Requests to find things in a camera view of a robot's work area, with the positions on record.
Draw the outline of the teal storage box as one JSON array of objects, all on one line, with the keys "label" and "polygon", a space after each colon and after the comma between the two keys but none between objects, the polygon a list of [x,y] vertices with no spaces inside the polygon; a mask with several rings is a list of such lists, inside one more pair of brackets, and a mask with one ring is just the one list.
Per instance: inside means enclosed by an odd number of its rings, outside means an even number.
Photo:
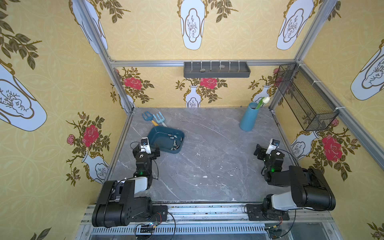
[{"label": "teal storage box", "polygon": [[181,151],[185,133],[168,127],[156,126],[148,133],[148,140],[152,148],[159,148],[162,152],[177,154]]}]

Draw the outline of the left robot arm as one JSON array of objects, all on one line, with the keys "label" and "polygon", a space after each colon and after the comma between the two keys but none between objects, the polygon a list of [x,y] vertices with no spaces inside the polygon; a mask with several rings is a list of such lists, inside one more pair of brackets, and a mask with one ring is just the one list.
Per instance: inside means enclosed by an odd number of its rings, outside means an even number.
[{"label": "left robot arm", "polygon": [[160,156],[160,149],[141,144],[133,149],[133,155],[136,171],[132,178],[103,183],[92,214],[93,227],[112,228],[127,226],[130,222],[167,220],[167,206],[154,206],[150,197],[136,196],[151,187],[153,161]]}]

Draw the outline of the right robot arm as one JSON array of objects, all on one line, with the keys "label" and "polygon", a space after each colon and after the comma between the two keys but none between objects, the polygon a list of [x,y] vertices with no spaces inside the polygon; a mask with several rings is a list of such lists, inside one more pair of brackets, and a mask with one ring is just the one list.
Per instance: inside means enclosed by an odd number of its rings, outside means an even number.
[{"label": "right robot arm", "polygon": [[289,187],[282,194],[269,194],[261,204],[247,204],[245,213],[250,221],[288,221],[291,210],[332,211],[336,198],[320,170],[289,166],[283,170],[285,154],[271,143],[268,148],[259,144],[254,155],[264,163],[262,176],[266,183],[275,187]]}]

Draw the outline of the light blue toy fork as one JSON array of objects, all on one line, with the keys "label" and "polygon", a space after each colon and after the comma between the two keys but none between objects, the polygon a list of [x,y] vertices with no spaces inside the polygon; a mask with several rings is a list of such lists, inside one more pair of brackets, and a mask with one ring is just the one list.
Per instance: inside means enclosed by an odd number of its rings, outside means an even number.
[{"label": "light blue toy fork", "polygon": [[166,123],[165,123],[165,117],[162,115],[161,112],[158,112],[156,114],[153,114],[153,118],[155,119],[155,121],[157,122],[157,124],[159,125],[162,125],[163,127],[167,127]]}]

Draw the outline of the teal vase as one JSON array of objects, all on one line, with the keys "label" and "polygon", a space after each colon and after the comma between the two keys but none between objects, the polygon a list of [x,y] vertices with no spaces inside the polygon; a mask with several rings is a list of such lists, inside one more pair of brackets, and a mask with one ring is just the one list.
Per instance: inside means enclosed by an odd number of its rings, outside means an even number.
[{"label": "teal vase", "polygon": [[254,128],[259,112],[257,107],[258,103],[250,103],[248,105],[247,110],[240,121],[240,128],[243,131],[249,132]]}]

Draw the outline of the white tulip flower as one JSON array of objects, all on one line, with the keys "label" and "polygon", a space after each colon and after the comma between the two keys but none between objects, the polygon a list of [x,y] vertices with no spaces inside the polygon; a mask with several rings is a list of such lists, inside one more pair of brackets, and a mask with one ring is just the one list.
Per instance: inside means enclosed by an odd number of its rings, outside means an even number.
[{"label": "white tulip flower", "polygon": [[258,105],[256,107],[256,110],[260,109],[264,105],[266,105],[270,101],[270,97],[262,97],[260,101],[258,102]]}]

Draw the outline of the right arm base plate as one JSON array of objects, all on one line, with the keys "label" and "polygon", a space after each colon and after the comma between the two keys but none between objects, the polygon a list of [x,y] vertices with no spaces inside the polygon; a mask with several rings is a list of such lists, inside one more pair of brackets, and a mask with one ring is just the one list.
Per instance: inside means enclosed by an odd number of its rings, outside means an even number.
[{"label": "right arm base plate", "polygon": [[288,212],[276,210],[272,207],[265,207],[263,204],[245,205],[245,212],[250,221],[289,221]]}]

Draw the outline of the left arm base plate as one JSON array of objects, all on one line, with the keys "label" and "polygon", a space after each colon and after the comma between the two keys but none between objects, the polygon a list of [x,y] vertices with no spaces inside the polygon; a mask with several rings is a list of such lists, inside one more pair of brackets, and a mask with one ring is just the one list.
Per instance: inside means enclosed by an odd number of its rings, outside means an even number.
[{"label": "left arm base plate", "polygon": [[150,212],[150,222],[166,222],[168,218],[168,206],[155,205]]}]

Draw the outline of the grey wall shelf tray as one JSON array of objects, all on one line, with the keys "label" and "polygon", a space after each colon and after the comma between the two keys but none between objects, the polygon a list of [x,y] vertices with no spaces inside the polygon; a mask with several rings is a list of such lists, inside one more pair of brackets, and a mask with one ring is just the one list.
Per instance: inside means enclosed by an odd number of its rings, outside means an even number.
[{"label": "grey wall shelf tray", "polygon": [[251,69],[245,61],[184,62],[185,78],[249,78]]}]

